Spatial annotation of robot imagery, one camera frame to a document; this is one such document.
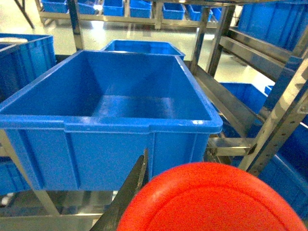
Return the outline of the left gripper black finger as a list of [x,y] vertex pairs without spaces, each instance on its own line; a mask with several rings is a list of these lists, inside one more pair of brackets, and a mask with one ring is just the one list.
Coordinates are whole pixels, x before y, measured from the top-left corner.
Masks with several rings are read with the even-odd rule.
[[91,228],[92,231],[115,231],[129,203],[148,182],[148,149],[144,149],[123,185],[110,204]]

